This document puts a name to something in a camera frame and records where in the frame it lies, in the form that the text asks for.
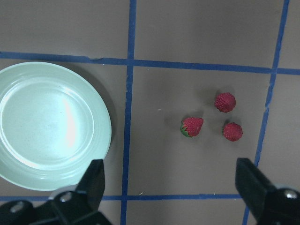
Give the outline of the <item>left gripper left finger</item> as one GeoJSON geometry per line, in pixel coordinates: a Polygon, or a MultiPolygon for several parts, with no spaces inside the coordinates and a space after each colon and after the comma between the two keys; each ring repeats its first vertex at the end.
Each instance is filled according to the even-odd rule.
{"type": "Polygon", "coordinates": [[[2,225],[108,225],[98,210],[105,190],[103,160],[92,160],[74,190],[66,188],[38,207],[26,200],[0,207],[2,225]]]}

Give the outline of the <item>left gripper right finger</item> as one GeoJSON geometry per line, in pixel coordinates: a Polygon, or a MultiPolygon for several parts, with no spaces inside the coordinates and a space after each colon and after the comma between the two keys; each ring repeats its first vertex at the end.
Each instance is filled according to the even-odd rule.
{"type": "Polygon", "coordinates": [[[248,158],[236,161],[235,187],[258,225],[300,223],[300,192],[274,185],[248,158]]]}

